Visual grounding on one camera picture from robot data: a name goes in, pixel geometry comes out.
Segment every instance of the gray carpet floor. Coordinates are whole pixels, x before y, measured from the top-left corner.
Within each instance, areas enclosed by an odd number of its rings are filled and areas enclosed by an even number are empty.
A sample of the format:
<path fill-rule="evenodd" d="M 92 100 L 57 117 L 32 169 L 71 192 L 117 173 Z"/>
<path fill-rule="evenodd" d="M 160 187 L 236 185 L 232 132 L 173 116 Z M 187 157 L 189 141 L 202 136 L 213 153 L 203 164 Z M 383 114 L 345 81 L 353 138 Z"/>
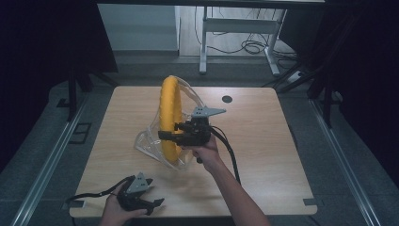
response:
<path fill-rule="evenodd" d="M 208 64 L 208 73 L 199 75 L 198 63 L 120 64 L 119 73 L 108 74 L 122 86 L 160 86 L 162 80 L 177 75 L 191 86 L 260 87 L 272 81 L 267 65 L 218 61 Z M 91 148 L 100 128 L 113 88 L 95 76 L 90 93 L 79 91 L 79 100 L 88 96 L 79 122 L 91 123 L 84 144 L 68 144 L 56 170 L 40 198 L 28 225 L 72 225 L 67 211 L 61 210 L 64 200 L 74 195 Z M 313 114 L 303 84 L 288 93 L 279 94 L 285 118 L 292 129 L 297 150 L 318 203 L 313 216 L 270 216 L 273 225 L 367 225 L 359 206 L 346 183 L 337 161 Z M 67 84 L 55 86 L 50 101 L 20 150 L 0 175 L 0 224 L 9 225 L 35 181 L 47 155 L 54 147 L 68 117 L 68 109 L 57 107 L 61 98 L 68 98 Z M 372 201 L 382 225 L 399 222 L 399 191 L 387 173 L 341 115 L 332 107 L 332 126 L 354 172 Z M 80 140 L 72 136 L 72 141 Z M 79 218 L 77 225 L 97 225 L 98 218 Z M 132 225 L 233 225 L 231 218 L 158 218 L 134 219 Z"/>

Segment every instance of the person's left hand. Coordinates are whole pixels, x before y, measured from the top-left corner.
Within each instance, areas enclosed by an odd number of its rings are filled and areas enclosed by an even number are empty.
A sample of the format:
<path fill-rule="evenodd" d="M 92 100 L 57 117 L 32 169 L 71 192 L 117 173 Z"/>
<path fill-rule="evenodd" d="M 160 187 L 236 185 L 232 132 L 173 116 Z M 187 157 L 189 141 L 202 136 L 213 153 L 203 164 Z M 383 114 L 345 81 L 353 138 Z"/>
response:
<path fill-rule="evenodd" d="M 146 209 L 125 211 L 122 207 L 120 207 L 117 195 L 122 186 L 123 184 L 115 188 L 115 190 L 106 199 L 100 226 L 121 226 L 130 218 L 137 218 L 147 214 Z"/>

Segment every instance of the person's right hand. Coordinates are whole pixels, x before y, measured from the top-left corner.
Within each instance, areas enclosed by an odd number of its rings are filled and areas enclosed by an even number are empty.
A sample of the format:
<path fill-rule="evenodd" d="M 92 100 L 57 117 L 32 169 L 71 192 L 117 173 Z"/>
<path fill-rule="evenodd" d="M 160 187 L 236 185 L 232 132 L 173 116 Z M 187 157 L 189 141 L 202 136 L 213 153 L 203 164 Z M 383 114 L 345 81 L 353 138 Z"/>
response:
<path fill-rule="evenodd" d="M 211 135 L 208 143 L 203 146 L 184 146 L 182 148 L 186 150 L 192 150 L 194 157 L 200 158 L 202 160 L 203 166 L 208 171 L 214 169 L 217 164 L 222 161 L 219 156 L 216 138 L 214 135 Z"/>

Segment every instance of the black fabric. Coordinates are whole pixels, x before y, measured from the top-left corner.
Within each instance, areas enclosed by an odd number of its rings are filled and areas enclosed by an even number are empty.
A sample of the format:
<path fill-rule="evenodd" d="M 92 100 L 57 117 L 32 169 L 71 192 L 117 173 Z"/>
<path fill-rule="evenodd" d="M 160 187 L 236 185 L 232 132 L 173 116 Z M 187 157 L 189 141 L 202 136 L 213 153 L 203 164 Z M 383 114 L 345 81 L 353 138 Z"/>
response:
<path fill-rule="evenodd" d="M 391 1 L 372 2 L 346 41 L 335 74 L 343 115 L 399 186 L 399 30 Z"/>
<path fill-rule="evenodd" d="M 0 10 L 1 170 L 71 67 L 116 72 L 117 66 L 92 1 L 4 1 Z"/>

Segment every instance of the hand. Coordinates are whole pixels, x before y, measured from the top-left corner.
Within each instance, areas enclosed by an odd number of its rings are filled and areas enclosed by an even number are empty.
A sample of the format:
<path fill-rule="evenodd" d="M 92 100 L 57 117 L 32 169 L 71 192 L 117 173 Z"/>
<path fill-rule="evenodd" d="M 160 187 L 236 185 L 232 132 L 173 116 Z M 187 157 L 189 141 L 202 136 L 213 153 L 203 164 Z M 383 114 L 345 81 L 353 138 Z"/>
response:
<path fill-rule="evenodd" d="M 211 135 L 208 143 L 203 146 L 184 146 L 182 148 L 192 150 L 194 157 L 200 158 L 202 160 L 203 166 L 208 171 L 213 169 L 218 163 L 221 162 L 216 144 L 216 138 L 214 135 Z"/>
<path fill-rule="evenodd" d="M 137 218 L 147 214 L 146 209 L 125 211 L 120 207 L 116 195 L 118 195 L 122 186 L 123 184 L 115 188 L 115 190 L 106 199 L 100 226 L 121 226 L 130 218 Z"/>

